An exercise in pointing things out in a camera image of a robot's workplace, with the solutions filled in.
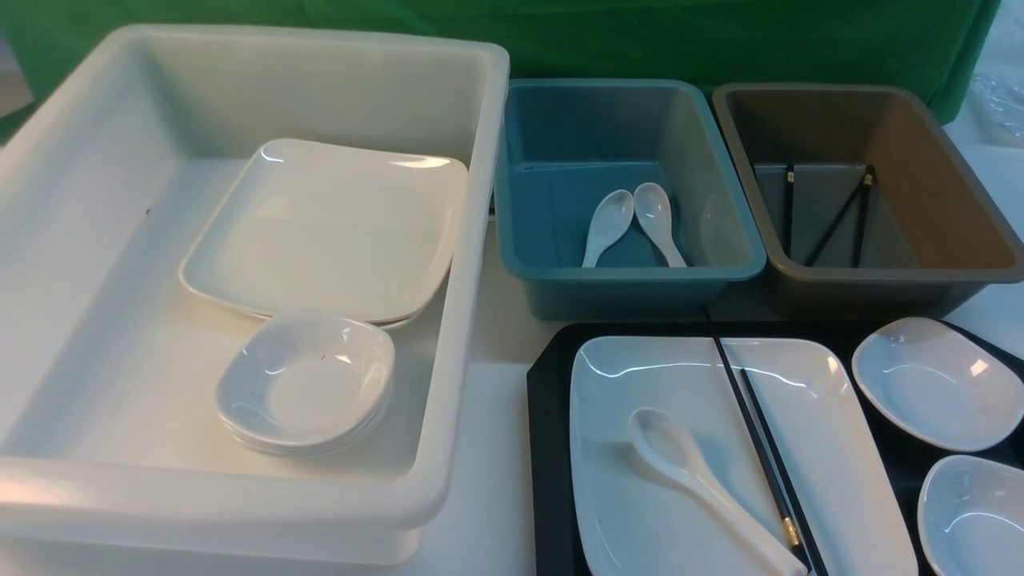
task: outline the gold chopstick tip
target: gold chopstick tip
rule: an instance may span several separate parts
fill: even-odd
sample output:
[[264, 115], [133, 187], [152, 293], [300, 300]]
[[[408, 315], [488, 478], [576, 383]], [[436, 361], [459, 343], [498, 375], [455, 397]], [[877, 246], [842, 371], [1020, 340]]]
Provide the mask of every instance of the gold chopstick tip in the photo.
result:
[[782, 526], [785, 527], [785, 539], [790, 542], [790, 546], [799, 546], [800, 537], [797, 536], [797, 526], [793, 523], [792, 518], [783, 518]]

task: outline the white bowl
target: white bowl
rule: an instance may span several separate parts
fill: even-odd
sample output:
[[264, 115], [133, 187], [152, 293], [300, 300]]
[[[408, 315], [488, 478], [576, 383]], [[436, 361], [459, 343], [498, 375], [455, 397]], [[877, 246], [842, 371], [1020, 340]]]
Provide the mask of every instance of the white bowl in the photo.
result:
[[309, 454], [352, 444], [380, 420], [394, 344], [384, 330], [319, 312], [268, 320], [217, 385], [220, 417], [249, 448]]
[[451, 158], [267, 142], [179, 277], [253, 316], [322, 310], [377, 324], [408, 319], [447, 273], [467, 177]]
[[927, 318], [897, 320], [868, 336], [853, 355], [853, 375], [894, 424], [953, 452], [998, 444], [1024, 415], [1017, 374]]
[[959, 454], [939, 460], [921, 489], [918, 531], [939, 576], [1024, 574], [1024, 470]]

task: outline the green backdrop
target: green backdrop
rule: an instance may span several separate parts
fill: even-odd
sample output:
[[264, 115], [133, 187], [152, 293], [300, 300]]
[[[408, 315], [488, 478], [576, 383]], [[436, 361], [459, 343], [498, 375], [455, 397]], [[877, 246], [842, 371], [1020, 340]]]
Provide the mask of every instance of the green backdrop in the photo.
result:
[[[891, 84], [953, 119], [999, 0], [0, 0], [37, 99], [135, 23], [403, 32], [504, 46], [514, 77]], [[0, 140], [28, 113], [0, 120]]]

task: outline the black tray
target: black tray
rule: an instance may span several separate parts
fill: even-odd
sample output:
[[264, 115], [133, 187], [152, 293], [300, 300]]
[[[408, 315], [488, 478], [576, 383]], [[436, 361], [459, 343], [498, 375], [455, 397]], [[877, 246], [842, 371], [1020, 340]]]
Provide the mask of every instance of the black tray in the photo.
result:
[[[818, 342], [843, 361], [852, 378], [850, 360], [857, 345], [881, 322], [722, 322], [723, 337], [801, 338]], [[950, 325], [1024, 377], [1024, 361], [982, 338]], [[584, 558], [572, 500], [569, 470], [569, 381], [572, 362], [585, 342], [599, 336], [709, 335], [703, 323], [577, 324], [563, 328], [526, 374], [529, 449], [534, 483], [534, 539], [538, 576], [590, 576]], [[890, 423], [857, 390], [857, 398], [874, 436], [886, 474], [899, 502], [903, 521], [918, 554], [922, 576], [934, 576], [918, 536], [918, 496], [932, 465], [951, 454], [909, 436]], [[974, 455], [1024, 468], [1024, 425], [994, 447]]]

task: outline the chopstick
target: chopstick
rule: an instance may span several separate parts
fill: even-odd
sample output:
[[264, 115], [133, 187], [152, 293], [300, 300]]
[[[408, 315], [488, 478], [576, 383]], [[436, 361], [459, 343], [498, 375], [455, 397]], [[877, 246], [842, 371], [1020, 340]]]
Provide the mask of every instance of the chopstick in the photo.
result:
[[[715, 347], [718, 349], [718, 356], [722, 360], [722, 366], [729, 377], [732, 394], [736, 397], [736, 404], [739, 405], [739, 412], [743, 416], [743, 423], [746, 424], [746, 430], [750, 433], [751, 441], [754, 443], [754, 450], [758, 454], [758, 460], [761, 462], [765, 480], [768, 482], [768, 488], [771, 490], [772, 499], [775, 500], [775, 508], [778, 510], [782, 526], [785, 529], [790, 549], [801, 562], [807, 564], [808, 568], [814, 571], [817, 576], [827, 576], [828, 571], [821, 560], [821, 552], [818, 550], [814, 536], [811, 534], [810, 527], [807, 524], [807, 517], [804, 516], [804, 509], [801, 507], [797, 492], [793, 487], [793, 481], [790, 479], [788, 472], [785, 471], [785, 465], [782, 463], [778, 446], [775, 444], [771, 430], [768, 428], [768, 423], [765, 420], [764, 412], [761, 410], [757, 394], [751, 384], [750, 376], [746, 375], [746, 369], [740, 368], [739, 370], [746, 388], [746, 394], [744, 395], [739, 382], [736, 381], [736, 375], [733, 374], [732, 365], [725, 354], [722, 339], [718, 336], [715, 323], [712, 321], [711, 313], [707, 306], [703, 308], [703, 314], [705, 319], [708, 321], [708, 330], [711, 332], [712, 339], [715, 340]], [[750, 404], [754, 406], [753, 415], [751, 414], [751, 408], [745, 398], [749, 398]]]
[[796, 180], [796, 172], [793, 164], [785, 166], [785, 186], [783, 187], [783, 207], [782, 215], [785, 221], [782, 223], [782, 231], [785, 235], [782, 238], [782, 250], [785, 257], [793, 257], [793, 187]]
[[[850, 211], [850, 207], [853, 206], [853, 202], [858, 198], [863, 198], [863, 196], [866, 196], [871, 191], [873, 182], [874, 182], [874, 167], [867, 166], [864, 169], [864, 175], [861, 176], [860, 182], [857, 184], [857, 188], [853, 189], [853, 192], [850, 193], [850, 196], [846, 198], [846, 201], [843, 203], [843, 207], [839, 209], [839, 212], [836, 214], [836, 217], [833, 218], [833, 221], [828, 224], [828, 228], [825, 229], [824, 234], [822, 234], [821, 238], [818, 239], [818, 243], [814, 245], [814, 248], [811, 250], [811, 255], [808, 256], [807, 259], [804, 261], [805, 266], [813, 266], [815, 263], [817, 263], [818, 258], [821, 256], [821, 253], [825, 251], [825, 247], [828, 245], [828, 242], [836, 234], [836, 231], [839, 230], [840, 224], [843, 223], [844, 216], [846, 216], [846, 213]], [[864, 229], [866, 227], [867, 227], [867, 201], [862, 200], [860, 203], [860, 215], [858, 216], [857, 228], [856, 228], [857, 238], [854, 240], [854, 242], [856, 242], [856, 245], [854, 246], [855, 252], [853, 255], [853, 259], [855, 264], [853, 268], [860, 266], [860, 252], [863, 249]]]

